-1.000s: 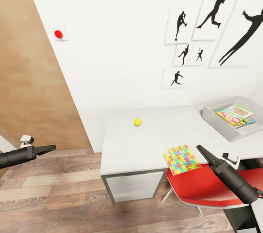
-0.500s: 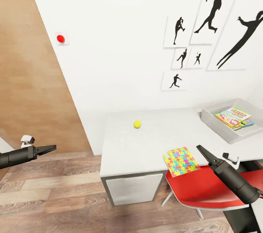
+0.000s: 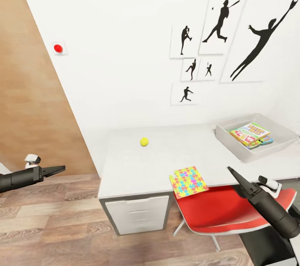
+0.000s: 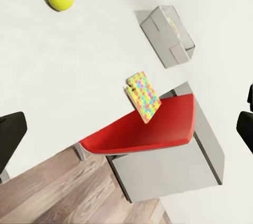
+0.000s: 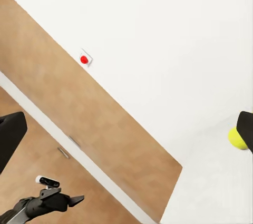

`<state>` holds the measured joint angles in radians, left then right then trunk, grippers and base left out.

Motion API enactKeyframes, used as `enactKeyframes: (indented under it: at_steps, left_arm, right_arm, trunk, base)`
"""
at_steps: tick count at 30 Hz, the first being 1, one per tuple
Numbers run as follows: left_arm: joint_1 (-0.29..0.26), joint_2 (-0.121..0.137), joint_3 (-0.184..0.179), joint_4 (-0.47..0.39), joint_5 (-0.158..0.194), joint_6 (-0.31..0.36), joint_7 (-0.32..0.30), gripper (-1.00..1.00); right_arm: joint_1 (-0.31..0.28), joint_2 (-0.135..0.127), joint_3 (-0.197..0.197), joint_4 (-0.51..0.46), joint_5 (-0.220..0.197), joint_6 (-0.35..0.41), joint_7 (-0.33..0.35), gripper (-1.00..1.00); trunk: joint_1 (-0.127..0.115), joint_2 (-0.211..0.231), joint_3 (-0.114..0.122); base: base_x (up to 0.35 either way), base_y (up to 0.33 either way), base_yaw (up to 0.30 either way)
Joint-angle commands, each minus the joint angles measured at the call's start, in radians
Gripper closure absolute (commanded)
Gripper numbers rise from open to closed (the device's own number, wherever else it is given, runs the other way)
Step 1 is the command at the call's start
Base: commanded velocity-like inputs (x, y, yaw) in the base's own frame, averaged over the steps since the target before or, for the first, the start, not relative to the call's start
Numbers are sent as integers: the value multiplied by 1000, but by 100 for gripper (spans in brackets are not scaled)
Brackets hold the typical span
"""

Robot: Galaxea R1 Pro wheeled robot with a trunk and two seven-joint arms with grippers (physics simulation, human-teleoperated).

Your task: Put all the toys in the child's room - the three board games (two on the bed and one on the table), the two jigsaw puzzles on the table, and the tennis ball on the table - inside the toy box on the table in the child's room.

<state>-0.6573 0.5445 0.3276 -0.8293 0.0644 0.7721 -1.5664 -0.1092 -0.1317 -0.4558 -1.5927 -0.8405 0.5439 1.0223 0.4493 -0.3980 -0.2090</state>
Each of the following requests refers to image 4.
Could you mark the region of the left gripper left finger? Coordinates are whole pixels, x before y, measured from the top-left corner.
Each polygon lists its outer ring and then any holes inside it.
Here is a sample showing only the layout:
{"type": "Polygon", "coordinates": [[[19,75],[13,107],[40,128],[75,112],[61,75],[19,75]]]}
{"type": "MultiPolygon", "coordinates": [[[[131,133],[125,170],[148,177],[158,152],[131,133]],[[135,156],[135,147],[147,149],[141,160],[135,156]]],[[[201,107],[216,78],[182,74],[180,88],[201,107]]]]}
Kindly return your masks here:
{"type": "Polygon", "coordinates": [[[0,117],[0,174],[27,132],[22,111],[0,117]]]}

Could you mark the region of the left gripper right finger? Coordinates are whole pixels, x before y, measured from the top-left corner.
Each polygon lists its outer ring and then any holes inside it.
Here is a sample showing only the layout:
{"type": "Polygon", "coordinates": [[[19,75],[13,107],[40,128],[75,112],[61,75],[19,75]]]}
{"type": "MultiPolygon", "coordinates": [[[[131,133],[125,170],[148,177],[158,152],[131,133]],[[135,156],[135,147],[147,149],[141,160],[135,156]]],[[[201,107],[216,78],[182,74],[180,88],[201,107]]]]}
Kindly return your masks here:
{"type": "Polygon", "coordinates": [[[253,154],[253,113],[241,111],[236,130],[253,154]]]}

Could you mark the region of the board game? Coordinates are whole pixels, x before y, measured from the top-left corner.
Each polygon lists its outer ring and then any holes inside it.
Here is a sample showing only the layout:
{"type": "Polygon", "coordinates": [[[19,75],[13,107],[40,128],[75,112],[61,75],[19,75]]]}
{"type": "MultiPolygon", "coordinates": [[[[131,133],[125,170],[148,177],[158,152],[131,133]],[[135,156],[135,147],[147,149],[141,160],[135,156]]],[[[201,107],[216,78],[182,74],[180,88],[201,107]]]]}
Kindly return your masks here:
{"type": "Polygon", "coordinates": [[[180,37],[180,33],[178,32],[177,28],[175,27],[174,22],[172,21],[172,19],[170,17],[168,17],[168,20],[169,20],[170,24],[172,25],[172,27],[173,27],[173,29],[174,29],[174,31],[176,33],[176,36],[179,38],[180,37]]]}

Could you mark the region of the jigsaw puzzle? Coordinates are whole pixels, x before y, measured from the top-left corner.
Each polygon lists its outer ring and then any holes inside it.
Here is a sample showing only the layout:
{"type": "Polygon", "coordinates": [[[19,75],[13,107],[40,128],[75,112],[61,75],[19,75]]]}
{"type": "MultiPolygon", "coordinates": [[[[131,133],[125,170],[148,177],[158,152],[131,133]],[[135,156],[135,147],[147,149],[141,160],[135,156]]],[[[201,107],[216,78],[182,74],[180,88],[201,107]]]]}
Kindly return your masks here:
{"type": "Polygon", "coordinates": [[[148,123],[161,105],[161,101],[144,72],[138,73],[128,81],[130,86],[126,87],[126,91],[143,121],[148,123]]]}

